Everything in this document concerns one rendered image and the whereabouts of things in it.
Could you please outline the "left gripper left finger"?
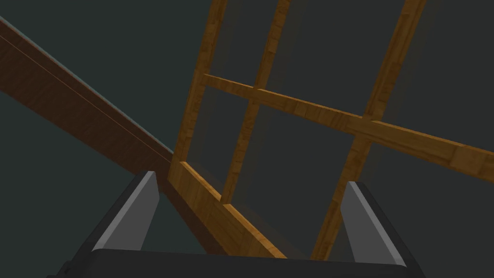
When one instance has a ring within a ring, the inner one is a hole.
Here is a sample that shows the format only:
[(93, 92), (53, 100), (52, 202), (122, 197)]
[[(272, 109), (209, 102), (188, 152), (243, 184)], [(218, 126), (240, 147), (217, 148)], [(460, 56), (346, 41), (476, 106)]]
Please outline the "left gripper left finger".
[(141, 250), (159, 199), (155, 172), (138, 173), (73, 259), (81, 260), (98, 249)]

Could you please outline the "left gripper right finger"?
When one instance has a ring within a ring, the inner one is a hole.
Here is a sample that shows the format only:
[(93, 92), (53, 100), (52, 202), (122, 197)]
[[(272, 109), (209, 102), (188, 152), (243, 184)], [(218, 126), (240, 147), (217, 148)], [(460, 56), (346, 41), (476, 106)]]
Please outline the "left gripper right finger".
[(356, 262), (418, 267), (364, 184), (347, 183), (340, 210)]

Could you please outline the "wooden open shelf unit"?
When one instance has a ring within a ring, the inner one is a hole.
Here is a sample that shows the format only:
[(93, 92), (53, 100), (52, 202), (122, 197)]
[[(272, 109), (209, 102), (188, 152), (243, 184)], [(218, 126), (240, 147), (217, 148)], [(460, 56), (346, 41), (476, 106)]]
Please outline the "wooden open shelf unit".
[[(193, 80), (172, 156), (168, 181), (228, 255), (282, 258), (277, 249), (232, 205), (236, 182), (260, 105), (284, 111), (355, 136), (311, 254), (328, 258), (342, 216), (345, 182), (358, 179), (371, 143), (494, 183), (494, 153), (384, 123), (387, 101), (427, 0), (405, 0), (363, 116), (265, 90), (291, 0), (278, 0), (254, 86), (209, 74), (228, 0), (212, 0)], [(186, 161), (206, 86), (249, 100), (227, 181), (218, 193)]]

